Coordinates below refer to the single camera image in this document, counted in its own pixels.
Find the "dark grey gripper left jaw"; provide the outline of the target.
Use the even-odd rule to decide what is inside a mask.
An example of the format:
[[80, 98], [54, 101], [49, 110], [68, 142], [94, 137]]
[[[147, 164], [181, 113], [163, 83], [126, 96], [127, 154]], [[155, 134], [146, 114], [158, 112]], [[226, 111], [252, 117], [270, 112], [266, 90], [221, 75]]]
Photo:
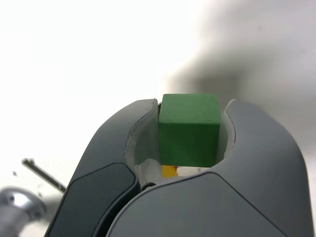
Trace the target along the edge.
[[51, 221], [48, 237], [104, 237], [122, 208], [162, 177], [158, 101], [135, 101], [96, 131]]

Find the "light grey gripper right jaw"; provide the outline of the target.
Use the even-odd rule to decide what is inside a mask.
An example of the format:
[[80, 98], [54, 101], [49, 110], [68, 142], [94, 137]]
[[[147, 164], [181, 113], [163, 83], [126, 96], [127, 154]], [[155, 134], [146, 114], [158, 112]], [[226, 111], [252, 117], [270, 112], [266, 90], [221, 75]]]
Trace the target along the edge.
[[308, 176], [294, 138], [260, 108], [235, 100], [224, 124], [228, 142], [218, 164], [142, 192], [107, 235], [308, 237]]

